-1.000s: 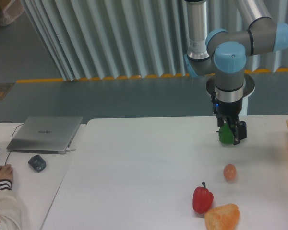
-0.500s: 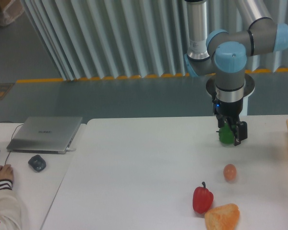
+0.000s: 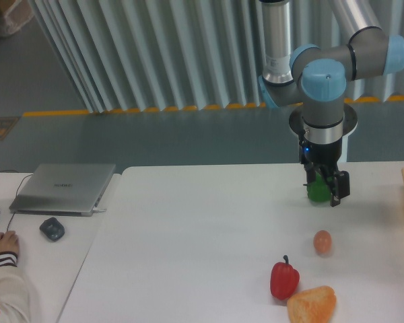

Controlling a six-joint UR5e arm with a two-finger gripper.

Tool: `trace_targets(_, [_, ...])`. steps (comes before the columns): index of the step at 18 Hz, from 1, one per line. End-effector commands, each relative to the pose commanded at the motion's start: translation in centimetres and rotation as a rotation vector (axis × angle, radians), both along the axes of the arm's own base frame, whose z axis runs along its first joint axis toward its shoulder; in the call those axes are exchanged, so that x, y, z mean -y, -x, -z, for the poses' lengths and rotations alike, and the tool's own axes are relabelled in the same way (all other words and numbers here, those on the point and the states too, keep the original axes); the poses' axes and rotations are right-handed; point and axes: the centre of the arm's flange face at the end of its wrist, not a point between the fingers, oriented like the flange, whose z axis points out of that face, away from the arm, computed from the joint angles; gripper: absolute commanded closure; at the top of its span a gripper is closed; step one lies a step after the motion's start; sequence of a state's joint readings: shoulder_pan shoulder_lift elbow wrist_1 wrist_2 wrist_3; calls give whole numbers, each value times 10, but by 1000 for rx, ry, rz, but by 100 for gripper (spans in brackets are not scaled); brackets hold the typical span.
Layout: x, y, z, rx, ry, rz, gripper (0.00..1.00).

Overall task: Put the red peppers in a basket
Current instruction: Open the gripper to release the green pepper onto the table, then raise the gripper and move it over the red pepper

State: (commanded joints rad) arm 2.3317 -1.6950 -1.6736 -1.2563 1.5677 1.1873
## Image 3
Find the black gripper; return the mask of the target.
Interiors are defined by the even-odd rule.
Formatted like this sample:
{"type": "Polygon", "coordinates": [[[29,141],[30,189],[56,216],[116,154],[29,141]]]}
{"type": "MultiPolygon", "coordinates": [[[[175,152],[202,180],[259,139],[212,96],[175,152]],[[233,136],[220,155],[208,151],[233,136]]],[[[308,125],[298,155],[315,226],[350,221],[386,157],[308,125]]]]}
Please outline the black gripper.
{"type": "Polygon", "coordinates": [[[315,170],[331,174],[325,178],[325,183],[331,195],[330,206],[336,207],[341,203],[341,199],[350,195],[349,172],[337,172],[342,139],[330,144],[316,144],[303,139],[299,145],[299,160],[306,171],[306,183],[311,184],[316,181],[315,170]]]}

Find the forearm in cream sleeve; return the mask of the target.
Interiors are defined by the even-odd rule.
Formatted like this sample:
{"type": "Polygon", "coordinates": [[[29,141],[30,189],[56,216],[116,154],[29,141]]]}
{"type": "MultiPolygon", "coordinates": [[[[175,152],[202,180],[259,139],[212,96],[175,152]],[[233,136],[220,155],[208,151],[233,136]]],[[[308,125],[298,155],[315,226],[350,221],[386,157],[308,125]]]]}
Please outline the forearm in cream sleeve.
{"type": "Polygon", "coordinates": [[[0,252],[0,322],[30,322],[30,296],[14,252],[0,252]]]}

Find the person's hand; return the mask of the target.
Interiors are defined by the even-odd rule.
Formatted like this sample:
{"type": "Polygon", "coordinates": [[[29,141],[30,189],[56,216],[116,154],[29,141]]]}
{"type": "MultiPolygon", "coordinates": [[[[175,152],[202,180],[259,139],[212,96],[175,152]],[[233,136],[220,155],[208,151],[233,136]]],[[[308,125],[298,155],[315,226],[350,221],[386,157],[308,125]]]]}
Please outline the person's hand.
{"type": "Polygon", "coordinates": [[[0,232],[0,253],[12,253],[19,256],[20,244],[15,231],[0,232]]]}

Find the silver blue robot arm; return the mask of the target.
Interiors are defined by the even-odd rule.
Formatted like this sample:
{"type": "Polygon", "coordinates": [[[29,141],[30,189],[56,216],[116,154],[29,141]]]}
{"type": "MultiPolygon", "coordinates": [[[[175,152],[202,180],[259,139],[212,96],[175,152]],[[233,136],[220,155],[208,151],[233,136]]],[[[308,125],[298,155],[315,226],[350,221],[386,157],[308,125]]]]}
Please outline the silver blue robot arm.
{"type": "Polygon", "coordinates": [[[347,43],[329,49],[315,44],[294,48],[291,2],[263,1],[261,7],[266,61],[261,91],[270,106],[296,106],[289,125],[298,137],[306,187],[312,190],[321,180],[331,206],[337,206],[350,194],[349,174],[337,166],[343,137],[358,121],[344,102],[346,87],[404,70],[404,38],[385,34],[369,2],[331,1],[347,43]]]}

